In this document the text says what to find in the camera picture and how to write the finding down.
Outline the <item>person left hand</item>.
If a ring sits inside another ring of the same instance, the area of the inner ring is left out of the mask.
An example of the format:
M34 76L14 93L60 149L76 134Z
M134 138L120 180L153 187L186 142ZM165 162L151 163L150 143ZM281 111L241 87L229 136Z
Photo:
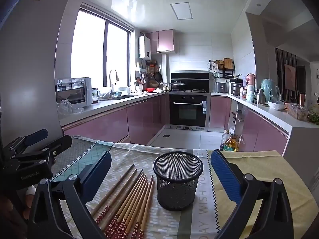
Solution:
M1 188L1 227L27 229L36 187L29 186L18 191Z

